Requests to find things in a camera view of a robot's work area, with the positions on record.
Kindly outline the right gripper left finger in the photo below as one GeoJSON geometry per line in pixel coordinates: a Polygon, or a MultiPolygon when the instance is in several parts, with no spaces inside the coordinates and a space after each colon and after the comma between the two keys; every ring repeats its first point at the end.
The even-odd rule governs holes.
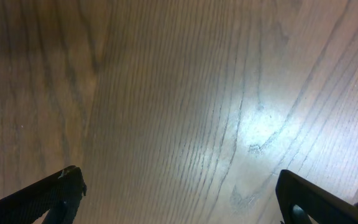
{"type": "Polygon", "coordinates": [[[77,166],[68,166],[0,199],[0,223],[73,223],[86,184],[77,166]]]}

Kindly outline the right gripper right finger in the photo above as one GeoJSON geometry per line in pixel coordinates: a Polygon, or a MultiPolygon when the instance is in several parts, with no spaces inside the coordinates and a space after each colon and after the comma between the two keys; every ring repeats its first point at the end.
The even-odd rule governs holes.
{"type": "Polygon", "coordinates": [[[280,171],[275,193],[283,223],[358,224],[358,203],[351,205],[290,170],[280,171]]]}

